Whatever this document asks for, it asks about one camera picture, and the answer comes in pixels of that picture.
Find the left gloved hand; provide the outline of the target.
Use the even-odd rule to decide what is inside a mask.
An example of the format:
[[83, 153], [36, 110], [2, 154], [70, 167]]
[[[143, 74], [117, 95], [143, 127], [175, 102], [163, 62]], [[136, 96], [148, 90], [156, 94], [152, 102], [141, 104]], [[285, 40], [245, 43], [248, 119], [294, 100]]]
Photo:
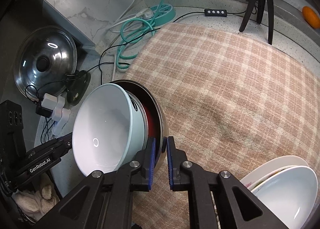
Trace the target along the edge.
[[18, 191], [13, 194], [13, 199], [22, 212], [35, 221], [39, 221], [60, 201], [49, 183], [41, 185], [36, 192]]

